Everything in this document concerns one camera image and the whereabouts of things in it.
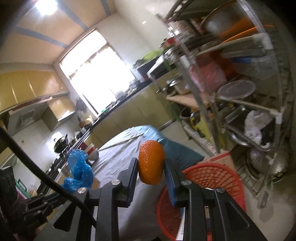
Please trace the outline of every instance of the box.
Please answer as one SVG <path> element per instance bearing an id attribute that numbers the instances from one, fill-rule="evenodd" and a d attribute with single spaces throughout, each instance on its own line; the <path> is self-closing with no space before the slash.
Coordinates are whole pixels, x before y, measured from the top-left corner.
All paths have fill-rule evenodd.
<path id="1" fill-rule="evenodd" d="M 236 171 L 229 151 L 222 152 L 220 154 L 214 155 L 210 158 L 198 162 L 198 164 L 202 163 L 218 163 L 221 165 L 228 166 L 231 170 Z"/>

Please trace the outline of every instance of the orange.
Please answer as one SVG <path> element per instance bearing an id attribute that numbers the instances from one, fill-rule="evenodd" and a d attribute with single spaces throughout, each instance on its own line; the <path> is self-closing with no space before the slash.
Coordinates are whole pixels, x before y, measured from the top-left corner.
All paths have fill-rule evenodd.
<path id="1" fill-rule="evenodd" d="M 138 160 L 140 180 L 149 185 L 160 183 L 165 162 L 165 151 L 161 144 L 153 140 L 143 142 Z"/>

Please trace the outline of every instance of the red plastic basket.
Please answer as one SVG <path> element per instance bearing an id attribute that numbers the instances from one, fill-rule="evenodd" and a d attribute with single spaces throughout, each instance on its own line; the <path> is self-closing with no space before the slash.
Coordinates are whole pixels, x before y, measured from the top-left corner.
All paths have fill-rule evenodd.
<path id="1" fill-rule="evenodd" d="M 215 164 L 204 163 L 189 167 L 183 171 L 186 179 L 195 182 L 203 188 L 223 187 L 245 211 L 244 190 L 239 176 L 230 168 Z M 169 239 L 175 241 L 180 226 L 180 209 L 170 203 L 168 190 L 165 188 L 160 196 L 156 209 L 158 224 Z"/>

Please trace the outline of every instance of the countertop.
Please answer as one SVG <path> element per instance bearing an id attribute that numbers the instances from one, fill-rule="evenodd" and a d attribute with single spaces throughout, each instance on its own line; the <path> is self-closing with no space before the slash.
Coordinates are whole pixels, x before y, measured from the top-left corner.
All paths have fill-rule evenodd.
<path id="1" fill-rule="evenodd" d="M 82 142 L 84 142 L 91 134 L 92 130 L 96 128 L 98 124 L 100 124 L 106 117 L 108 117 L 113 111 L 115 111 L 118 107 L 120 107 L 122 104 L 130 100 L 133 96 L 138 94 L 140 91 L 144 90 L 146 87 L 148 87 L 152 83 L 151 80 L 146 80 L 145 82 L 141 83 L 141 86 L 137 88 L 132 94 L 128 95 L 126 98 L 124 98 L 122 101 L 118 102 L 115 106 L 113 106 L 108 112 L 103 112 L 94 122 L 94 124 L 83 134 L 82 137 L 76 141 L 76 143 L 71 146 L 68 149 L 65 149 L 59 157 L 55 159 L 53 163 L 55 165 L 52 165 L 49 170 L 47 170 L 46 173 L 48 173 L 49 177 L 56 181 L 59 177 L 59 169 L 61 169 L 65 163 L 67 162 L 67 156 L 70 154 L 70 152 L 73 149 L 77 149 Z M 40 183 L 40 186 L 37 189 L 37 193 L 44 193 L 46 194 L 49 190 L 49 187 L 47 187 L 43 182 Z"/>

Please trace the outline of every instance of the screw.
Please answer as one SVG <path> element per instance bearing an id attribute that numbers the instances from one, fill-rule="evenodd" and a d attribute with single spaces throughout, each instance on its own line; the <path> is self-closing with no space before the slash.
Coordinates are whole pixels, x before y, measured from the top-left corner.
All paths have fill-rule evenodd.
<path id="1" fill-rule="evenodd" d="M 120 184 L 120 180 L 115 179 L 115 180 L 111 181 L 111 184 L 114 185 L 114 186 L 117 186 L 117 185 Z"/>
<path id="2" fill-rule="evenodd" d="M 192 182 L 190 180 L 184 180 L 182 182 L 185 186 L 190 186 L 192 184 Z"/>
<path id="3" fill-rule="evenodd" d="M 217 190 L 218 193 L 224 193 L 225 192 L 224 188 L 216 188 L 216 190 Z"/>
<path id="4" fill-rule="evenodd" d="M 79 194 L 83 194 L 83 193 L 85 193 L 86 191 L 87 191 L 86 188 L 79 188 L 79 189 L 78 189 L 78 193 L 79 193 Z"/>

